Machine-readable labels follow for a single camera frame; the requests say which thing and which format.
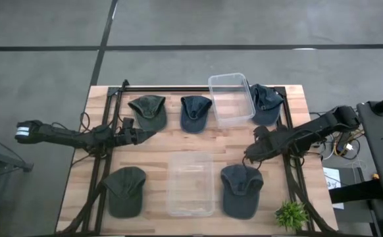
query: wooden table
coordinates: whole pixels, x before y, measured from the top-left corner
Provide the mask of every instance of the wooden table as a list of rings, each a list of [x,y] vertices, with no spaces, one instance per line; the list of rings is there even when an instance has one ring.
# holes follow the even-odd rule
[[[303,87],[300,85],[285,87],[294,126],[310,121]],[[91,87],[86,104],[86,112],[91,117],[91,127],[101,124],[107,88],[107,86]],[[127,102],[145,94],[150,93],[124,92],[120,116],[134,117],[131,108],[127,106]],[[147,180],[144,186],[144,204],[141,215],[131,219],[116,219],[109,215],[106,206],[101,234],[232,235],[287,233],[284,228],[277,227],[274,218],[274,212],[280,208],[282,201],[289,199],[281,155],[263,162],[260,168],[265,184],[260,193],[258,210],[252,219],[238,220],[226,216],[220,208],[220,192],[217,191],[215,191],[215,212],[210,217],[171,217],[167,213],[167,169],[168,160],[173,151],[204,151],[212,154],[215,190],[221,190],[220,170],[227,165],[241,163],[244,149],[254,142],[253,129],[256,126],[249,121],[242,127],[219,129],[213,109],[211,109],[204,133],[187,134],[180,128],[180,98],[185,95],[210,97],[209,92],[151,92],[151,94],[166,97],[167,127],[143,144],[117,147],[114,150],[111,163],[111,172],[127,166],[137,166],[146,172]],[[85,155],[87,155],[85,151],[77,150],[74,154],[74,161]],[[57,230],[64,229],[86,202],[92,166],[93,158],[87,158],[71,169]],[[317,155],[306,156],[303,172],[311,203],[332,228],[338,229],[320,158]],[[95,202],[92,211],[90,226],[94,224],[97,203],[98,201]]]

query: potted plant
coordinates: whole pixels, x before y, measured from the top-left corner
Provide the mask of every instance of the potted plant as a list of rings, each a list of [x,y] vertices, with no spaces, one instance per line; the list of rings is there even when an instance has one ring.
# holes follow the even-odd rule
[[[304,210],[304,204],[296,201],[284,201],[281,208],[275,212],[278,226],[284,226],[286,230],[298,230],[307,221],[307,213]]]

